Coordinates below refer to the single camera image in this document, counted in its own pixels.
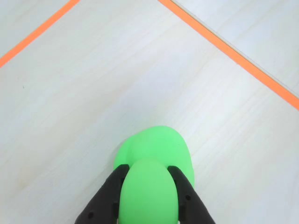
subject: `screw hole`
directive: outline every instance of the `screw hole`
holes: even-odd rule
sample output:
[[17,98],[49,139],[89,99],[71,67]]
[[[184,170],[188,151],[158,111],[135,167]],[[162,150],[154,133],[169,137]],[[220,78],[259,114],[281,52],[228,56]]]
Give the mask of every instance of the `screw hole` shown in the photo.
[[88,213],[88,219],[92,219],[93,218],[93,216],[94,216],[94,213],[93,213],[93,211],[90,211],[89,213]]

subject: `white wooden surface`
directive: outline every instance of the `white wooden surface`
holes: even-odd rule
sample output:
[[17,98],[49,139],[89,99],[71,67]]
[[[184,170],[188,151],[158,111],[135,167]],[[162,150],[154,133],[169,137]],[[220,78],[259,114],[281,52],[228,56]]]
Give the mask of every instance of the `white wooden surface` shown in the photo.
[[299,97],[298,0],[176,0]]
[[0,56],[67,2],[68,0],[0,0]]
[[298,223],[299,112],[152,0],[80,1],[0,69],[0,223],[74,223],[155,125],[216,223]]

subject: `green object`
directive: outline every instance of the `green object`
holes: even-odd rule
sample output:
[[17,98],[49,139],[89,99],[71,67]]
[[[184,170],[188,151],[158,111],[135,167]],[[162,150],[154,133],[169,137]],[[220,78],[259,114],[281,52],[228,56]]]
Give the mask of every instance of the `green object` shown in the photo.
[[178,195],[167,170],[177,166],[194,187],[188,147],[172,128],[156,126],[128,138],[120,147],[114,169],[128,164],[121,188],[120,224],[177,224]]

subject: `orange tape line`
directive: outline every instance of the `orange tape line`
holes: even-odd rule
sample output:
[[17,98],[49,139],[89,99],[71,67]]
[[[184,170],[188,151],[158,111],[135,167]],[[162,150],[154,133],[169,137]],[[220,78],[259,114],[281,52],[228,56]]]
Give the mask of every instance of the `orange tape line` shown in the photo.
[[64,6],[61,7],[54,15],[52,15],[46,22],[40,25],[36,30],[29,34],[25,39],[19,42],[14,48],[7,52],[2,58],[0,58],[0,68],[6,64],[10,59],[20,53],[25,47],[33,42],[40,34],[45,32],[50,26],[52,26],[57,20],[59,20],[64,14],[66,14],[79,0],[69,0]]
[[164,6],[166,6],[169,10],[171,10],[175,15],[177,15],[181,20],[187,23],[190,27],[196,30],[199,34],[201,34],[204,38],[206,38],[209,42],[211,42],[215,47],[221,50],[224,54],[229,56],[232,60],[234,60],[237,64],[243,67],[247,72],[261,81],[264,85],[268,86],[271,90],[277,93],[282,99],[287,101],[297,110],[299,110],[299,99],[286,90],[283,86],[261,71],[254,64],[249,62],[245,57],[240,55],[230,46],[228,46],[223,40],[213,34],[210,30],[204,27],[201,23],[199,23],[196,19],[190,16],[187,12],[177,6],[171,0],[159,0]]

